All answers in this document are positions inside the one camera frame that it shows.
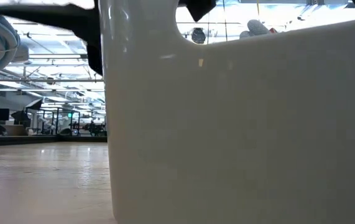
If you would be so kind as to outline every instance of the overhead lighting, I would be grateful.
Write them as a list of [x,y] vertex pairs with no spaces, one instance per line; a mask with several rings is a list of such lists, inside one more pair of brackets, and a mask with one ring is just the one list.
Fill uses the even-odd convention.
[[74,111],[77,111],[77,112],[91,112],[90,110],[74,110]]
[[51,110],[51,111],[53,111],[53,110],[62,110],[61,108],[44,108],[45,110]]
[[73,92],[73,91],[86,91],[86,90],[79,90],[79,89],[60,89],[55,91],[63,91],[63,92]]
[[13,87],[13,88],[26,88],[24,85],[15,83],[15,82],[4,82],[0,81],[0,85],[8,86],[8,87]]
[[59,101],[59,102],[66,102],[69,101],[65,98],[62,97],[58,97],[58,96],[46,96],[46,98],[50,99],[50,100],[54,100],[54,101]]
[[81,108],[81,109],[86,109],[86,110],[90,110],[90,109],[91,109],[90,106],[85,106],[85,105],[83,105],[83,106],[78,106],[78,107]]
[[75,58],[82,58],[80,54],[34,54],[29,56],[30,59],[75,59]]
[[43,108],[62,108],[62,105],[42,105]]
[[21,91],[53,91],[53,90],[37,89],[37,90],[21,90]]
[[18,91],[18,90],[13,90],[13,89],[0,89],[0,91]]
[[68,103],[69,105],[87,105],[88,103]]

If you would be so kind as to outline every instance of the white plastic container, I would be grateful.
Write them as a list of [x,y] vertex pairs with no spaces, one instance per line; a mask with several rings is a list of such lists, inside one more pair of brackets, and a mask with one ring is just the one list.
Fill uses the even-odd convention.
[[355,21],[199,46],[100,3],[119,224],[355,223]]

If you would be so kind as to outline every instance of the wall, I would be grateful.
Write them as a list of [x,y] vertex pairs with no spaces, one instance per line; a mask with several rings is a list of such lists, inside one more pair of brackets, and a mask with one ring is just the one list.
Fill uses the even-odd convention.
[[29,95],[17,95],[6,92],[6,97],[0,96],[0,108],[9,108],[11,111],[20,111],[37,98]]

